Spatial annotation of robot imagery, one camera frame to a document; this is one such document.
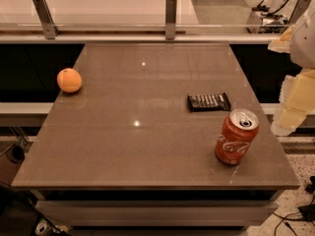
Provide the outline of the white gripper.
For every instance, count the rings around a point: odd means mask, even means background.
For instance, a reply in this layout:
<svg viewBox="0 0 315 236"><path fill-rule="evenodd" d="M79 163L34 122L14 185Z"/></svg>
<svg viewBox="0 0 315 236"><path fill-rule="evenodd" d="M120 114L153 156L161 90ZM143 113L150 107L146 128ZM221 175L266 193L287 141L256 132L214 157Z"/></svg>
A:
<svg viewBox="0 0 315 236"><path fill-rule="evenodd" d="M315 109L315 8L308 8L295 26L287 28L268 49L289 53L290 60L303 68L297 76L284 78L280 105L273 117L271 131L276 136L293 133Z"/></svg>

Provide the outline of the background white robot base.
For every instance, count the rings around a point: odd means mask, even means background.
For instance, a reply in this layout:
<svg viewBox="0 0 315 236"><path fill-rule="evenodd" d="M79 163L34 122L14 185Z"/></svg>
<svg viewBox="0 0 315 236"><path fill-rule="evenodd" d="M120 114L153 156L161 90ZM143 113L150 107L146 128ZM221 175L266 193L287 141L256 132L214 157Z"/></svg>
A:
<svg viewBox="0 0 315 236"><path fill-rule="evenodd" d="M251 8L246 29L250 33L281 33L288 22L281 10L289 0L272 0L270 5L261 1Z"/></svg>

